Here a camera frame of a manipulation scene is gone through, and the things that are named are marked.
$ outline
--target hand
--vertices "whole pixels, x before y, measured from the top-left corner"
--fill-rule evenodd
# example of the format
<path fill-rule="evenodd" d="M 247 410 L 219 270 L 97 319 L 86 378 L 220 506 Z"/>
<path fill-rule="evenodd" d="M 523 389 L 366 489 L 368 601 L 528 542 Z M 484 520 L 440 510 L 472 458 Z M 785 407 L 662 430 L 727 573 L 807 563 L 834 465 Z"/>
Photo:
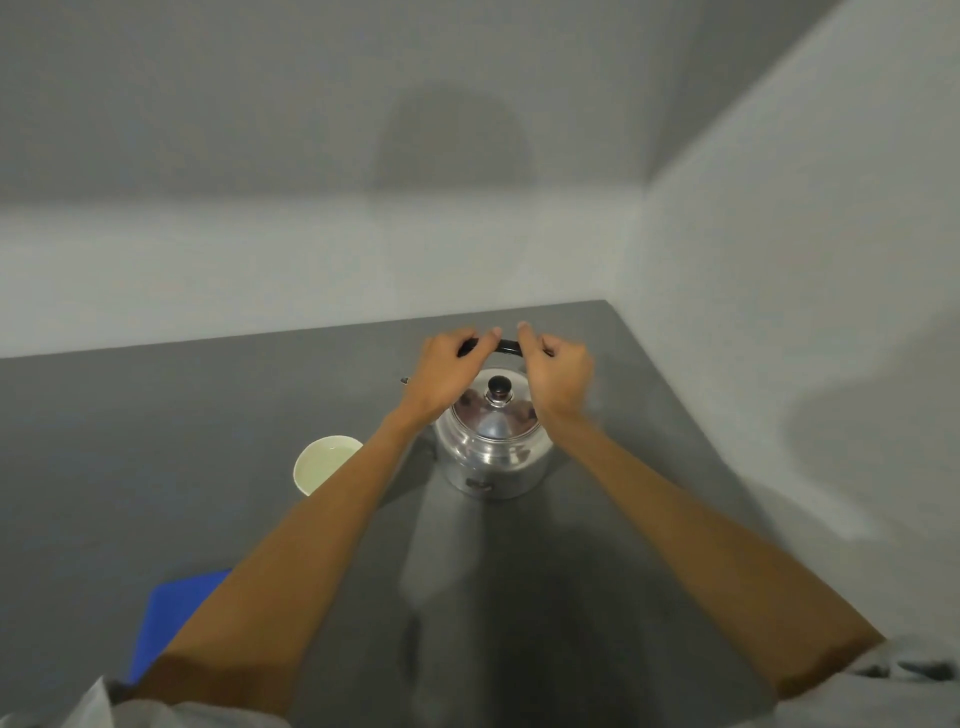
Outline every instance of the hand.
<path fill-rule="evenodd" d="M 399 418 L 416 431 L 440 417 L 476 379 L 484 361 L 500 343 L 500 334 L 499 327 L 492 328 L 464 357 L 458 357 L 457 352 L 476 336 L 475 328 L 458 328 L 424 341 L 420 363 L 396 409 Z"/>
<path fill-rule="evenodd" d="M 547 432 L 579 418 L 593 378 L 593 357 L 587 347 L 548 333 L 537 336 L 525 321 L 517 325 L 516 338 L 527 362 L 534 407 Z M 544 349 L 552 351 L 553 356 Z"/>

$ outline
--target gray sleeve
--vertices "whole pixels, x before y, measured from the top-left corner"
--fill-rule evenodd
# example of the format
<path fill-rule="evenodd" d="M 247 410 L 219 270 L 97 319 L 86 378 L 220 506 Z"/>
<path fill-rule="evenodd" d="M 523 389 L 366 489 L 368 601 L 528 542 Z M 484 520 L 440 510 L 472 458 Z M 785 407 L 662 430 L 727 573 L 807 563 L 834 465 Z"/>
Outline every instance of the gray sleeve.
<path fill-rule="evenodd" d="M 955 646 L 919 637 L 882 644 L 826 683 L 780 703 L 776 728 L 956 728 Z"/>
<path fill-rule="evenodd" d="M 41 725 L 24 716 L 0 718 L 0 728 L 290 728 L 279 717 L 200 703 L 167 706 L 155 700 L 130 700 L 114 705 L 101 678 L 86 692 L 70 715 Z"/>

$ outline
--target stainless steel kettle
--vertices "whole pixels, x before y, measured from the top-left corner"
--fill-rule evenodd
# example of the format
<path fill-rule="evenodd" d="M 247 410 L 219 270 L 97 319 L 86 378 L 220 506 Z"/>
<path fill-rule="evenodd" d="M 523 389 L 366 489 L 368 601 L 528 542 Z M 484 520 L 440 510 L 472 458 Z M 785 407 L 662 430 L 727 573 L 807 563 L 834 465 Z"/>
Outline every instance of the stainless steel kettle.
<path fill-rule="evenodd" d="M 468 340 L 459 355 L 476 343 Z M 522 356 L 516 341 L 502 340 L 496 350 Z M 441 472 L 464 493 L 493 499 L 521 496 L 546 475 L 553 443 L 520 372 L 484 369 L 433 426 Z"/>

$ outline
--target left hand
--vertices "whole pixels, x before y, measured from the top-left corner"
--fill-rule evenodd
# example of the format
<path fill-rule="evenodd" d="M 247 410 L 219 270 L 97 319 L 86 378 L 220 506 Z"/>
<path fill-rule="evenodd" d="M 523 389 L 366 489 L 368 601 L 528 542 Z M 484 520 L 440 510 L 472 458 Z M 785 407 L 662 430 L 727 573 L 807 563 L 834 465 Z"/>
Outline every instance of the left hand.
<path fill-rule="evenodd" d="M 501 333 L 500 327 L 492 328 L 462 358 L 457 352 L 465 341 L 476 336 L 473 327 L 458 328 L 424 341 L 420 363 L 410 377 L 396 414 L 416 430 L 440 417 L 476 379 L 484 361 L 500 343 Z"/>

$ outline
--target kettle handle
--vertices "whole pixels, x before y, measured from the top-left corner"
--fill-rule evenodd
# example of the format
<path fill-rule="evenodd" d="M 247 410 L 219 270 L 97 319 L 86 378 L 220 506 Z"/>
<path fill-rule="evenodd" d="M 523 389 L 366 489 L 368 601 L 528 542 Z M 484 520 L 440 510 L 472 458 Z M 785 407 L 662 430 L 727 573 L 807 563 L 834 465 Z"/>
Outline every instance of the kettle handle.
<path fill-rule="evenodd" d="M 479 339 L 477 338 L 472 338 L 465 341 L 460 347 L 460 350 L 457 351 L 457 356 L 466 356 L 472 352 L 476 348 L 478 341 Z M 523 356 L 523 351 L 520 350 L 519 342 L 514 341 L 513 339 L 500 339 L 500 343 L 496 345 L 496 349 L 494 349 L 494 351 L 500 353 L 511 353 L 514 356 Z M 549 349 L 544 349 L 543 353 L 545 353 L 547 356 L 553 356 L 553 352 Z"/>

